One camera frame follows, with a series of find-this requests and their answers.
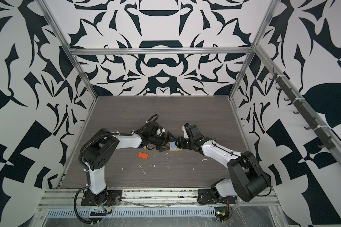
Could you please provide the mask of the natural wood block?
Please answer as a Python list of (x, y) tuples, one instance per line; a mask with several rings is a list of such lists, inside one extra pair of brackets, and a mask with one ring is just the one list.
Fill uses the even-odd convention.
[(179, 150), (182, 150), (181, 148), (178, 148), (178, 147), (177, 147), (177, 149), (171, 149), (171, 142), (169, 143), (169, 146), (170, 146), (170, 151), (179, 151)]

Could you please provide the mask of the blue wood block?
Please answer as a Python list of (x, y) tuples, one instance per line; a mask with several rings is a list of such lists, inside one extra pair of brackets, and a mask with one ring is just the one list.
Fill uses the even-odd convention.
[(177, 149), (175, 142), (171, 142), (170, 144), (171, 144), (171, 149)]

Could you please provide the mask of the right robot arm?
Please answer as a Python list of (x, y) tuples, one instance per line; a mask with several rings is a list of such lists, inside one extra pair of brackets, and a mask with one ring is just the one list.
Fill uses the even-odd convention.
[(238, 196), (245, 202), (261, 197), (263, 190), (271, 188), (271, 180), (258, 164), (256, 157), (249, 151), (233, 151), (205, 137), (194, 124), (182, 127), (184, 136), (176, 140), (181, 149), (192, 149), (211, 158), (228, 169), (229, 179), (222, 179), (211, 186), (213, 200)]

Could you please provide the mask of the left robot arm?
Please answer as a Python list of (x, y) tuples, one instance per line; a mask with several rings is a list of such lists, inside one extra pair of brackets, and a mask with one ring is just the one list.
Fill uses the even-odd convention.
[(139, 130), (131, 133), (111, 132), (100, 129), (86, 142), (79, 154), (79, 163), (87, 172), (87, 184), (94, 195), (107, 189), (105, 183), (105, 165), (113, 153), (124, 148), (144, 148), (149, 144), (160, 151), (168, 148), (168, 143), (176, 141), (176, 137), (166, 131), (156, 121), (147, 121)]

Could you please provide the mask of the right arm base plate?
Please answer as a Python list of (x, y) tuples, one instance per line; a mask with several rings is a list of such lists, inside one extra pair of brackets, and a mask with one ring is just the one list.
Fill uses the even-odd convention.
[(198, 189), (197, 202), (201, 205), (209, 204), (236, 204), (236, 196), (221, 197), (216, 190)]

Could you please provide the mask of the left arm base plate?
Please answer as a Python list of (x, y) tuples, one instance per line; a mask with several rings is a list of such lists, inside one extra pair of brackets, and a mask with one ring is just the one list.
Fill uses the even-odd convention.
[(91, 190), (85, 190), (81, 206), (95, 206), (95, 205), (104, 205), (104, 206), (112, 206), (116, 202), (121, 201), (122, 198), (122, 190), (104, 190), (98, 195), (95, 195), (91, 192)]

